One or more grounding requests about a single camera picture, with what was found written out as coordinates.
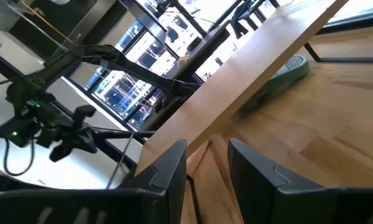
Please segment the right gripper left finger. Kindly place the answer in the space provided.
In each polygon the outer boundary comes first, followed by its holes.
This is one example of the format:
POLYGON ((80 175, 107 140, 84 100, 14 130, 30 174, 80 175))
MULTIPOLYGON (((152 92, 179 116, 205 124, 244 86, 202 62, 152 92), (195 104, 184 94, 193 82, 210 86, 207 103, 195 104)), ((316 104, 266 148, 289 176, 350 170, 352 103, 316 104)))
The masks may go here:
POLYGON ((187 142, 175 142, 110 190, 13 190, 0 195, 0 224, 180 224, 187 142))

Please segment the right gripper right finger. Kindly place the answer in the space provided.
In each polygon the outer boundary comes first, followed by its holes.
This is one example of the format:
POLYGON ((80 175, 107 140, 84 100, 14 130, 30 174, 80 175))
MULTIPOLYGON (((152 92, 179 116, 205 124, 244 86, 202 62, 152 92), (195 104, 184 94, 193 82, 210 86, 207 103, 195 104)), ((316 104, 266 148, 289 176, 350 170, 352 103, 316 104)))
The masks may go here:
POLYGON ((373 187, 323 187, 235 138, 228 164, 245 224, 373 224, 373 187))

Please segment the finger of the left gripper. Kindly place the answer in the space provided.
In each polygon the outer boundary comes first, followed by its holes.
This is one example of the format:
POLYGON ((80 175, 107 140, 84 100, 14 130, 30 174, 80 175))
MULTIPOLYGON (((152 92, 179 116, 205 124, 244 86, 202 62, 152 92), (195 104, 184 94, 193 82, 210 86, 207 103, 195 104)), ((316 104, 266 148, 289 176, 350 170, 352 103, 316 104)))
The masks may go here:
POLYGON ((67 157, 72 152, 72 150, 73 148, 68 144, 61 143, 60 145, 54 147, 49 155, 49 159, 52 162, 58 162, 67 157))
POLYGON ((82 126, 85 118, 92 117, 96 112, 96 108, 92 105, 83 105, 76 108, 73 114, 73 125, 82 126))

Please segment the green slide sandal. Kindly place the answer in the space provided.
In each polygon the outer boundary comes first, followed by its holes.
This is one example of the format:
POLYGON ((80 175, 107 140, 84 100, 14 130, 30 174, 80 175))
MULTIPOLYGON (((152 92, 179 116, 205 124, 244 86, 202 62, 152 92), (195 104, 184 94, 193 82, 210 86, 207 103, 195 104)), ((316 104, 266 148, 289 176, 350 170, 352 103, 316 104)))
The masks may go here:
POLYGON ((265 95, 286 84, 304 77, 310 71, 308 59, 303 55, 293 55, 279 70, 240 108, 247 111, 258 106, 265 95))

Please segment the wooden shelf with black frame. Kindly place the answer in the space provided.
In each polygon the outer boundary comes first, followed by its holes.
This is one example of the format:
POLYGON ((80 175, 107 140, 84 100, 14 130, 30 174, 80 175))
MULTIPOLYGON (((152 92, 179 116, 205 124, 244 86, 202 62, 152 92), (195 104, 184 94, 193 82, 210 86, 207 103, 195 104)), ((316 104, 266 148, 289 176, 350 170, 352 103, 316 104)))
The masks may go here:
POLYGON ((184 139, 186 153, 193 154, 349 1, 292 0, 277 7, 144 144, 136 172, 178 140, 184 139))

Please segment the crumpled white tissue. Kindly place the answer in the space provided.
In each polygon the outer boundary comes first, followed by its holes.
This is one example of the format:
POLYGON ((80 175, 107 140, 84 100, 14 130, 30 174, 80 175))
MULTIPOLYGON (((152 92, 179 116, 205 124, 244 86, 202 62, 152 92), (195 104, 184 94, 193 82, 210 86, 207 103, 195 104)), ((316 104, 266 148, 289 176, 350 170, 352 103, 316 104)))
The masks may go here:
POLYGON ((183 67, 184 65, 187 64, 187 62, 191 59, 191 57, 189 55, 184 55, 184 56, 181 56, 178 61, 177 61, 177 66, 178 67, 183 67))

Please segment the dark grey desk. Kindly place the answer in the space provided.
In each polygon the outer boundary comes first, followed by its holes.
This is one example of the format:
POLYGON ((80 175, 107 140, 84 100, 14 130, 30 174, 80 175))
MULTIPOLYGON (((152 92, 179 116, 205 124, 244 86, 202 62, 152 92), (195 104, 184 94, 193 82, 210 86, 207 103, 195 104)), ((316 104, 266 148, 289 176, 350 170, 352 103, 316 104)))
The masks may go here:
POLYGON ((195 79, 195 82, 203 82, 196 74, 196 71, 207 61, 214 51, 230 36, 226 27, 230 20, 214 28, 202 39, 202 41, 188 54, 189 60, 184 66, 174 66, 167 74, 166 78, 173 78, 187 81, 195 79))

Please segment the black chair frame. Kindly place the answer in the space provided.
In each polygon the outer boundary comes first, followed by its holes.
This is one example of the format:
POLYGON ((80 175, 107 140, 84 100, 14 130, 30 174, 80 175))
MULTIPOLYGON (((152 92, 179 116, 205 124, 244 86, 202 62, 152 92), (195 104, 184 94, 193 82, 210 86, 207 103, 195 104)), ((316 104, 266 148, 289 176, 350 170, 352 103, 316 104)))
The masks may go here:
POLYGON ((265 1, 266 0, 244 0, 244 2, 236 8, 231 18, 231 26, 236 39, 248 33, 248 30, 239 21, 244 20, 253 30, 257 30, 259 27, 250 18, 251 14, 255 15, 261 23, 267 20, 266 16, 259 9, 265 1))

